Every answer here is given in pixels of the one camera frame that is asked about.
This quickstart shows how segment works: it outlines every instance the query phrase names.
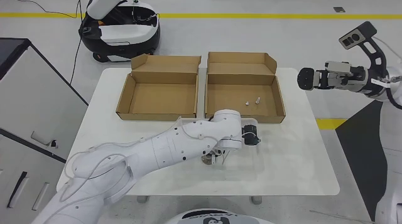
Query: cabinet door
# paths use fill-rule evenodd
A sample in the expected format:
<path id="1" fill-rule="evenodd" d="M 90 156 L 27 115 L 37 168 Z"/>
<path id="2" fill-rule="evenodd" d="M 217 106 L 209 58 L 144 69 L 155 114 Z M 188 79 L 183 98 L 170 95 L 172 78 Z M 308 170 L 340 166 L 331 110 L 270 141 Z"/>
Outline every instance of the cabinet door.
<path id="1" fill-rule="evenodd" d="M 1 128 L 68 157 L 87 105 L 32 47 L 0 81 L 0 101 Z"/>
<path id="2" fill-rule="evenodd" d="M 8 151 L 18 149 L 17 153 L 23 153 L 23 157 L 14 156 L 18 165 L 10 164 L 14 172 L 10 173 L 12 175 L 0 197 L 0 223 L 31 223 L 56 193 L 57 181 L 64 163 L 11 139 L 3 138 L 8 142 Z M 7 165 L 4 167 L 3 171 L 9 170 Z"/>
<path id="3" fill-rule="evenodd" d="M 16 169 L 22 163 L 26 151 L 27 147 L 0 135 L 0 199 L 2 203 L 9 196 L 4 191 L 9 183 L 13 183 Z"/>

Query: cardboard box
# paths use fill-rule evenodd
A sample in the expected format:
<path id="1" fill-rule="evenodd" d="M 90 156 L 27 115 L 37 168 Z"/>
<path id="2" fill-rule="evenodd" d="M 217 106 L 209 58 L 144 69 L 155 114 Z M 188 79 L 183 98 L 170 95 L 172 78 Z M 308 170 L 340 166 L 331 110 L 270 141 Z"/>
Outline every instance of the cardboard box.
<path id="1" fill-rule="evenodd" d="M 286 114 L 275 73 L 276 61 L 267 53 L 210 52 L 206 118 L 217 110 L 232 109 L 259 123 L 281 123 Z"/>
<path id="2" fill-rule="evenodd" d="M 201 56 L 133 58 L 116 113 L 122 120 L 195 118 L 200 61 Z"/>

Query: equipment in background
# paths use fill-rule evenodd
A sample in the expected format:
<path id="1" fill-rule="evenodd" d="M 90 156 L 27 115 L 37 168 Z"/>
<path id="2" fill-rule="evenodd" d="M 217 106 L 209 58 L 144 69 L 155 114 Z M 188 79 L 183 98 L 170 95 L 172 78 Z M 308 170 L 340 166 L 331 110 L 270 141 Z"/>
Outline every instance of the equipment in background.
<path id="1" fill-rule="evenodd" d="M 385 54 L 373 40 L 376 33 L 370 22 L 364 22 L 339 39 L 347 50 L 362 48 L 371 62 L 368 69 L 327 61 L 325 70 L 303 68 L 297 82 L 303 90 L 336 88 L 383 102 L 379 137 L 388 171 L 386 191 L 376 208 L 376 223 L 397 224 L 402 223 L 402 66 L 387 67 Z"/>
<path id="2" fill-rule="evenodd" d="M 153 8 L 138 0 L 89 0 L 79 34 L 95 60 L 128 61 L 154 53 L 160 24 Z"/>

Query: floor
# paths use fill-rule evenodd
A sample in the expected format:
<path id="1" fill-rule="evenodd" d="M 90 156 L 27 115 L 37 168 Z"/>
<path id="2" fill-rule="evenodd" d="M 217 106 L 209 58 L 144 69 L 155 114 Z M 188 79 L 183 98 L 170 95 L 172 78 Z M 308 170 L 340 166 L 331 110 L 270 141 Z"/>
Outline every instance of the floor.
<path id="1" fill-rule="evenodd" d="M 77 0 L 33 0 L 48 11 L 74 13 Z M 400 0 L 140 0 L 160 13 L 267 13 L 334 14 L 342 6 L 347 14 L 402 14 Z M 84 7 L 88 0 L 82 0 Z M 42 12 L 33 3 L 0 0 L 1 13 Z M 360 49 L 346 51 L 338 39 L 361 24 L 360 19 L 161 19 L 159 55 L 206 55 L 208 51 L 268 52 L 278 67 L 323 68 L 328 60 L 369 66 Z M 372 20 L 378 37 L 402 52 L 402 20 Z M 0 17 L 0 36 L 29 38 L 59 72 L 70 80 L 79 42 L 79 19 Z M 383 45 L 388 65 L 397 58 Z M 97 63 L 85 46 L 79 50 L 72 85 L 90 101 L 105 68 L 128 67 L 128 63 Z M 367 105 L 363 95 L 338 90 L 307 93 L 316 118 L 349 118 Z M 278 224 L 347 223 L 311 213 L 317 210 L 368 219 L 356 183 L 334 131 L 321 131 L 340 185 L 337 196 L 266 197 L 263 204 L 248 198 L 151 197 L 145 205 L 125 198 L 106 212 L 99 223 L 163 223 L 177 213 L 202 207 L 224 208 Z"/>

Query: small metal part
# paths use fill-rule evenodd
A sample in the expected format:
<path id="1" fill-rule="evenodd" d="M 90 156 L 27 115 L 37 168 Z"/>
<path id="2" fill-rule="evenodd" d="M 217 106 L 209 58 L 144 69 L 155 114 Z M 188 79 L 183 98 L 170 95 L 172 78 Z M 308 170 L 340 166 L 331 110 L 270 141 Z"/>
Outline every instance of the small metal part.
<path id="1" fill-rule="evenodd" d="M 207 155 L 202 156 L 201 160 L 204 164 L 208 166 L 212 165 L 212 154 L 208 153 Z"/>
<path id="2" fill-rule="evenodd" d="M 345 9 L 343 7 L 334 7 L 334 11 L 336 13 L 345 13 Z"/>

